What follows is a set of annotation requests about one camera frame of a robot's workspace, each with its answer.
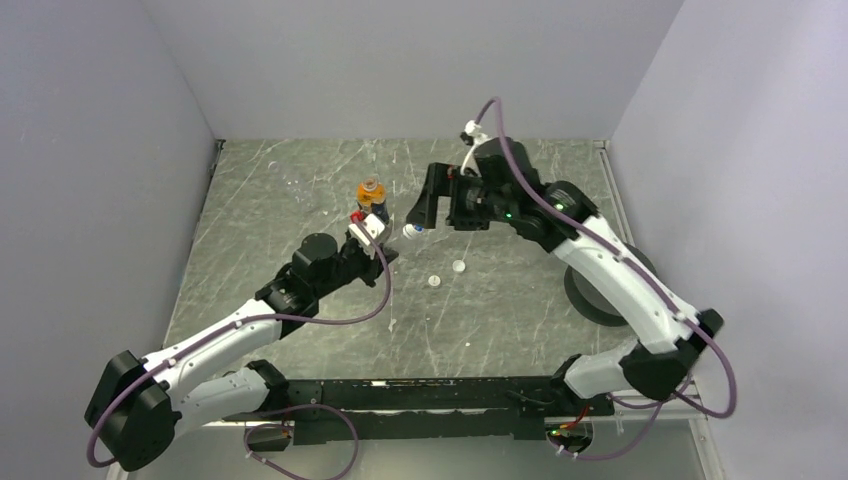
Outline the white blue-rimmed bottle cap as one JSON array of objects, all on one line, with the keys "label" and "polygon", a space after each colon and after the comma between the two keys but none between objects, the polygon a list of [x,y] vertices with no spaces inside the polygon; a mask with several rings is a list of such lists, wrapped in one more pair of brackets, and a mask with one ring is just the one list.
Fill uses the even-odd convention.
[{"label": "white blue-rimmed bottle cap", "polygon": [[420,238],[425,232],[422,226],[416,224],[406,224],[402,229],[402,235],[410,240]]}]

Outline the orange juice bottle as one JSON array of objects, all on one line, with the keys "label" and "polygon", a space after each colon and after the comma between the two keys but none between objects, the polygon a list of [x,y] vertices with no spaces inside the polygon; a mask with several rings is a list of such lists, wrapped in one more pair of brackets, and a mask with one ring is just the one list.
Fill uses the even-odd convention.
[{"label": "orange juice bottle", "polygon": [[366,178],[358,185],[356,202],[359,210],[366,215],[376,215],[385,224],[390,222],[386,190],[377,177]]}]

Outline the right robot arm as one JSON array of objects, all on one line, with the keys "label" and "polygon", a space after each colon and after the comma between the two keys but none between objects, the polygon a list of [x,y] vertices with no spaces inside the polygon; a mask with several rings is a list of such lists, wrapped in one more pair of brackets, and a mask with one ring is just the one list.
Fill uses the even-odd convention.
[{"label": "right robot arm", "polygon": [[524,146],[512,139],[506,143],[510,157],[496,139],[473,147],[474,174],[459,165],[429,164],[407,223],[435,228],[442,197],[450,201],[446,223],[457,231],[506,223],[584,277],[630,326],[634,341],[564,363],[550,391],[557,411],[574,415],[592,397],[627,389],[655,401],[668,399],[722,328],[723,318],[673,298],[580,188],[564,180],[541,181]]}]

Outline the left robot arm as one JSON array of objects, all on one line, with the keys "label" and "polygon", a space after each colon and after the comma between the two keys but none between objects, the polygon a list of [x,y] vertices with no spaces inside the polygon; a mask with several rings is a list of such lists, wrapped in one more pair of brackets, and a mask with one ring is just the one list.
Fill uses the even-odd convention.
[{"label": "left robot arm", "polygon": [[94,468],[119,464],[132,472],[150,464],[179,436],[221,417],[254,412],[264,420],[287,406],[288,382],[266,361],[254,361],[233,379],[215,379],[223,367],[319,324],[320,301],[360,280],[385,279],[383,310],[391,293],[390,265],[399,254],[351,233],[343,243],[310,234],[274,277],[224,319],[170,347],[136,357],[125,350],[105,365],[84,413],[92,433],[86,460]]}]

